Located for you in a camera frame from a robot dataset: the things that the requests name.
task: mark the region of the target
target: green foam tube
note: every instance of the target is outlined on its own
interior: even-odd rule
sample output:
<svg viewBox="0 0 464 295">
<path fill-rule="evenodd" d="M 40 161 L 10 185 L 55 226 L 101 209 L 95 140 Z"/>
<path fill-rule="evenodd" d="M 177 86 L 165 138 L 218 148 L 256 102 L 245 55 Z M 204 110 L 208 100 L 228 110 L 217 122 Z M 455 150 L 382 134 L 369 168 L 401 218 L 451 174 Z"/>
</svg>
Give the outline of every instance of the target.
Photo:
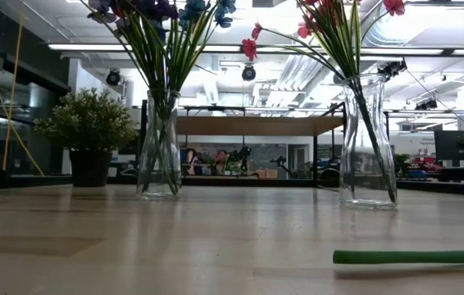
<svg viewBox="0 0 464 295">
<path fill-rule="evenodd" d="M 464 263 L 464 251 L 334 251 L 335 264 Z"/>
</svg>

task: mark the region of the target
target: glass vase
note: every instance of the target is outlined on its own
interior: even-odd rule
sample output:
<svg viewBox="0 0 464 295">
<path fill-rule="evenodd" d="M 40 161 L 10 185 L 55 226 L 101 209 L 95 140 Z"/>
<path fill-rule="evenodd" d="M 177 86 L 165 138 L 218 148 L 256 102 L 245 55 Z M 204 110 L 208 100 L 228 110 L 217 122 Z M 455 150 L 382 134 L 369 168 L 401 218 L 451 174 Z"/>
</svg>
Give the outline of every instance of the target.
<svg viewBox="0 0 464 295">
<path fill-rule="evenodd" d="M 180 147 L 175 124 L 180 94 L 148 91 L 147 134 L 139 158 L 137 193 L 147 199 L 176 197 L 181 190 Z"/>
<path fill-rule="evenodd" d="M 343 82 L 347 128 L 340 167 L 340 202 L 348 207 L 392 209 L 398 205 L 393 154 L 384 131 L 383 75 Z"/>
</svg>

